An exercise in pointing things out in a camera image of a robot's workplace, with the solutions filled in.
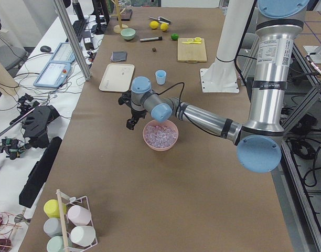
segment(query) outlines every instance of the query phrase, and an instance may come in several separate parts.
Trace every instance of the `white desk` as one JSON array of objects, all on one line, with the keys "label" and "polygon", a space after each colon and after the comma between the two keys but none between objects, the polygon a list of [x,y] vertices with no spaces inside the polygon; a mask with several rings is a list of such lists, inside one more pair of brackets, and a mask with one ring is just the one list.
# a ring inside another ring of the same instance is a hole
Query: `white desk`
[{"label": "white desk", "polygon": [[[76,16],[70,16],[71,22],[73,23],[77,20]],[[89,19],[89,29],[96,24],[94,22],[95,17],[91,16]],[[95,50],[100,44],[103,35],[95,35],[93,38],[93,43]],[[52,52],[55,51],[60,42],[64,42],[66,40],[65,32],[62,29],[59,18],[57,18],[48,31],[45,33],[42,40],[38,43],[34,51],[29,56],[35,56],[42,54],[40,51],[40,47],[43,45],[49,46],[52,48]],[[83,54],[87,56],[87,51],[83,47]],[[52,54],[40,55],[38,57],[34,57],[26,61],[26,63],[22,66],[18,74],[24,74],[28,72],[37,72],[40,73],[45,64],[48,62]],[[21,87],[18,89],[18,96],[21,97],[25,93],[35,96],[35,98],[47,99],[48,91],[52,91],[52,89],[38,89],[34,88],[33,83],[38,75],[30,74],[20,75],[15,78],[16,82],[20,83]],[[50,105],[53,105],[59,114],[63,117],[58,117],[55,121],[50,123],[48,126],[48,136],[49,140],[53,137],[59,136],[63,139],[67,127],[69,125],[70,118],[72,116],[73,110],[76,107],[78,102],[80,92],[82,91],[84,84],[84,78],[80,71],[80,68],[76,62],[73,63],[71,73],[68,77],[68,84],[64,85],[61,89],[60,93],[55,93],[50,96]],[[1,96],[0,97],[0,109],[8,109],[13,107],[16,104],[15,100],[18,100],[18,96]],[[7,110],[0,111],[0,132],[9,126],[9,122],[16,118],[19,115],[16,107]],[[10,131],[5,133],[4,136],[9,138],[17,138],[23,140],[23,135],[21,133],[22,125],[19,123],[15,127],[13,127]],[[23,189],[26,181],[28,179],[28,174],[34,167],[35,163],[40,160],[45,149],[34,149],[31,148],[27,150],[25,153],[21,155],[21,158],[16,160],[10,160],[6,158],[6,154],[0,154],[0,212],[9,212],[14,215],[21,213],[24,209],[23,206],[18,204],[18,196]],[[31,218],[34,210],[37,206],[37,197],[35,203],[33,204],[31,209],[26,209],[25,217]],[[12,244],[13,248],[12,252],[18,251],[20,243],[24,239],[24,236],[27,231],[27,225],[25,223],[21,223],[22,228],[19,228],[16,232],[13,232],[12,235]]]}]

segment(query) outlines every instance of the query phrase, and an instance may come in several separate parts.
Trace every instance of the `wooden cutting board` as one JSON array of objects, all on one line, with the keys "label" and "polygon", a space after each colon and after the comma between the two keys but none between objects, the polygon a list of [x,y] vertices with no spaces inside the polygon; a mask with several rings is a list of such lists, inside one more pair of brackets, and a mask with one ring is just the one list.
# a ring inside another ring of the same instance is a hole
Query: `wooden cutting board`
[{"label": "wooden cutting board", "polygon": [[183,44],[188,38],[178,39],[178,60],[179,62],[198,63],[207,62],[205,40],[201,44]]}]

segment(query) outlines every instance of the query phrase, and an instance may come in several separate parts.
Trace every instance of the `pink bowl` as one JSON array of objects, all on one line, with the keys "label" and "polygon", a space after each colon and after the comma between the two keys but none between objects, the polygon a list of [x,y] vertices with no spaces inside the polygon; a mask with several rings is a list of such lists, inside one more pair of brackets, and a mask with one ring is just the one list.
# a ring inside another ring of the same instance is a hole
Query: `pink bowl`
[{"label": "pink bowl", "polygon": [[[174,142],[173,144],[171,144],[170,146],[168,146],[168,147],[166,147],[166,148],[153,147],[152,145],[150,145],[150,144],[146,141],[146,136],[145,136],[145,134],[146,134],[146,128],[147,128],[148,126],[167,126],[167,127],[171,128],[172,130],[174,130],[174,131],[177,133],[177,138],[176,138],[176,140],[175,140],[175,142]],[[166,150],[170,149],[173,145],[175,145],[175,143],[176,143],[177,140],[178,140],[178,133],[179,133],[179,132],[178,132],[178,128],[177,128],[177,126],[176,126],[173,122],[171,122],[171,121],[169,121],[169,120],[166,120],[165,122],[158,122],[158,121],[156,121],[156,120],[152,120],[152,121],[150,121],[149,123],[147,123],[146,126],[145,126],[144,129],[143,129],[143,139],[144,139],[145,143],[146,143],[151,149],[153,149],[153,150],[155,150],[155,151],[166,151]]]}]

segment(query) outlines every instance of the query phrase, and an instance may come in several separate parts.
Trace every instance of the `black keyboard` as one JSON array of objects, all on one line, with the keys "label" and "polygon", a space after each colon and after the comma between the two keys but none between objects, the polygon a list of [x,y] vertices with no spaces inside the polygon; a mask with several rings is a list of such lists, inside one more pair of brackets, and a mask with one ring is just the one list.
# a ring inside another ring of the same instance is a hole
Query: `black keyboard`
[{"label": "black keyboard", "polygon": [[86,29],[86,26],[87,26],[87,20],[83,19],[83,20],[74,21],[72,26],[73,26],[74,32],[76,33],[78,42],[80,42],[82,39],[82,32]]}]

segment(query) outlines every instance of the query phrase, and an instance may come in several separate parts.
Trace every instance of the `green bowl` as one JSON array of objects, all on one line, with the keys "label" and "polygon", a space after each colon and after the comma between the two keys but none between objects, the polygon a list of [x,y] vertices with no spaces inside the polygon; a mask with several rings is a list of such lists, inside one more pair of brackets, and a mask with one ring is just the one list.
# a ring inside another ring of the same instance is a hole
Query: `green bowl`
[{"label": "green bowl", "polygon": [[136,31],[132,28],[125,28],[121,31],[121,36],[125,40],[131,40],[135,37],[135,35],[136,35]]}]

